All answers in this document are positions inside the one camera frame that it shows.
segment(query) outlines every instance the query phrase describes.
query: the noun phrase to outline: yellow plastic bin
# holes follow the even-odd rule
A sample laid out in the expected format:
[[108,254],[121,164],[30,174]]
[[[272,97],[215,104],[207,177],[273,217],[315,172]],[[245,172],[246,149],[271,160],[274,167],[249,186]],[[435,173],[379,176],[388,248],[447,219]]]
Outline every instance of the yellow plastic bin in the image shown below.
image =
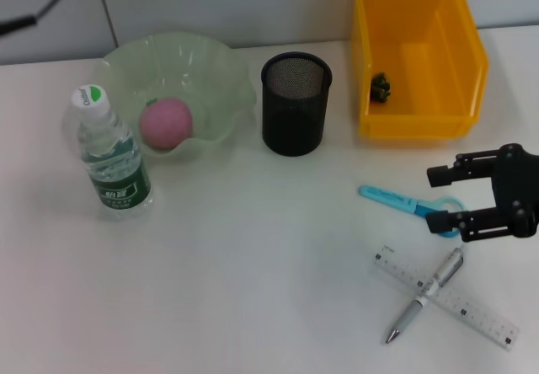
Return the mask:
[[[355,0],[352,55],[361,135],[448,140],[478,121],[488,59],[466,0]],[[379,72],[385,104],[370,101]]]

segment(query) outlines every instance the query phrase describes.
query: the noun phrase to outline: table surface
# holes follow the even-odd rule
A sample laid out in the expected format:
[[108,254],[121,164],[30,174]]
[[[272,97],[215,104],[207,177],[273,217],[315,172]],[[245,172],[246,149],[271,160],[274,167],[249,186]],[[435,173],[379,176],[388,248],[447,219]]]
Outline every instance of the table surface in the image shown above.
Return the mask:
[[[60,132],[97,60],[0,67],[0,367],[9,373],[528,373],[539,363],[539,239],[468,245],[451,286],[520,326],[507,353],[436,307],[391,345],[411,299],[373,267],[383,244],[435,268],[459,244],[360,198],[360,184],[470,209],[487,179],[431,189],[425,170],[519,142],[539,153],[539,27],[481,32],[491,70],[480,123],[461,140],[396,149],[358,139],[344,42],[240,50],[259,102],[220,145],[148,162],[152,213],[100,220]],[[259,72],[308,51],[332,68],[324,139],[301,158],[263,143]]]

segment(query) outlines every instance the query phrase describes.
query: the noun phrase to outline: ruler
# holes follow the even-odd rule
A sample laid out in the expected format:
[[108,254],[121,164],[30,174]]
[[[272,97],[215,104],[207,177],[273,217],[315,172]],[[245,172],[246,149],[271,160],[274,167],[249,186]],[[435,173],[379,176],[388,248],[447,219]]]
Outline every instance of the ruler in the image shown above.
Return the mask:
[[[388,246],[376,254],[375,264],[418,291],[432,277],[397,256]],[[451,284],[441,287],[430,301],[505,350],[510,351],[515,345],[520,330],[511,321],[460,293]]]

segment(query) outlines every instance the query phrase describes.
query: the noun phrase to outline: bottle label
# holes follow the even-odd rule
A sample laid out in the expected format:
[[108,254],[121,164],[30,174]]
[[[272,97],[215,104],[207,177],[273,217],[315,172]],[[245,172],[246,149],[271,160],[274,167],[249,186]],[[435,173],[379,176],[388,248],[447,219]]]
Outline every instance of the bottle label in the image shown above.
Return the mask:
[[116,182],[101,182],[91,179],[101,202],[115,210],[127,210],[141,204],[150,193],[150,179],[141,165],[131,176]]

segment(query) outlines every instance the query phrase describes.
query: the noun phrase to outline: pen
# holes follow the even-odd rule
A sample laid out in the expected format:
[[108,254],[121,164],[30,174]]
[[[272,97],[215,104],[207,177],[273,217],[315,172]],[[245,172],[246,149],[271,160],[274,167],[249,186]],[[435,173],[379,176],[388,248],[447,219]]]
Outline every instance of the pen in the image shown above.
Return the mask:
[[408,307],[398,317],[392,325],[386,343],[389,344],[397,338],[406,327],[414,320],[416,315],[429,302],[436,292],[443,287],[447,281],[459,270],[464,263],[464,253],[460,248],[455,248],[444,260],[442,266],[436,271],[432,278],[423,286],[419,295],[409,303]]

